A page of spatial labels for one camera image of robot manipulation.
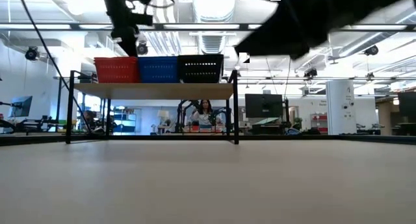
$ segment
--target table surface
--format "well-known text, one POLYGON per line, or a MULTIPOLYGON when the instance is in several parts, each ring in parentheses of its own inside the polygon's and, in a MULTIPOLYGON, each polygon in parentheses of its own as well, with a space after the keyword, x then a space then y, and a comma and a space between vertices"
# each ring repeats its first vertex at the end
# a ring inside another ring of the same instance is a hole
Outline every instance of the table surface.
POLYGON ((416 223, 416 147, 109 141, 0 147, 0 223, 416 223))
POLYGON ((226 100, 232 84, 75 84, 75 89, 105 99, 123 100, 226 100))

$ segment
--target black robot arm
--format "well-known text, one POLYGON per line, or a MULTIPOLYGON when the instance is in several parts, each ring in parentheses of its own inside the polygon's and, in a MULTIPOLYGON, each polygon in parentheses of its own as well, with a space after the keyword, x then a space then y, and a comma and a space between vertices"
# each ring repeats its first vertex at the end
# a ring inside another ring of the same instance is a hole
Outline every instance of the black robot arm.
MULTIPOLYGON (((110 17, 113 30, 111 37, 119 39, 118 45, 129 55, 137 56, 136 35, 139 33, 137 25, 153 25, 153 16, 134 14, 126 4, 126 0, 104 0, 107 7, 107 15, 110 17)), ((151 0, 127 0, 140 1, 148 5, 151 0)))

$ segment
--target shelf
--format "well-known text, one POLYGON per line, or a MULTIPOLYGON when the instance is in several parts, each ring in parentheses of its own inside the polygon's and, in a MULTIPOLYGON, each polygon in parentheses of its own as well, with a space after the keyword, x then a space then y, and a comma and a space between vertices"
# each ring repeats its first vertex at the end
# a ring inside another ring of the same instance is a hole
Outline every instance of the shelf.
POLYGON ((233 94, 232 84, 75 84, 88 95, 122 100, 225 100, 233 94))

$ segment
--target light fixture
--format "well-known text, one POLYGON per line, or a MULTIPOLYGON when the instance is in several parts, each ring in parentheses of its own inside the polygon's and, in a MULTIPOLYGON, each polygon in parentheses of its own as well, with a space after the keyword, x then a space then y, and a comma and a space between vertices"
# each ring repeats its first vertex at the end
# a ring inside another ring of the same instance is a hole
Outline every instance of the light fixture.
POLYGON ((398 100, 398 98, 397 97, 395 97, 394 99, 393 99, 393 105, 399 105, 400 104, 400 101, 398 100))

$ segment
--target blue basket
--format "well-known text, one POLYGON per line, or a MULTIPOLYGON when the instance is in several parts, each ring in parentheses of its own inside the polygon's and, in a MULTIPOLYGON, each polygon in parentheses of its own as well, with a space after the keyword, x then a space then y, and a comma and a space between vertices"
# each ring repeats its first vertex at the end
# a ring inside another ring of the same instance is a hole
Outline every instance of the blue basket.
POLYGON ((140 57, 138 72, 142 83, 179 82, 176 56, 140 57))

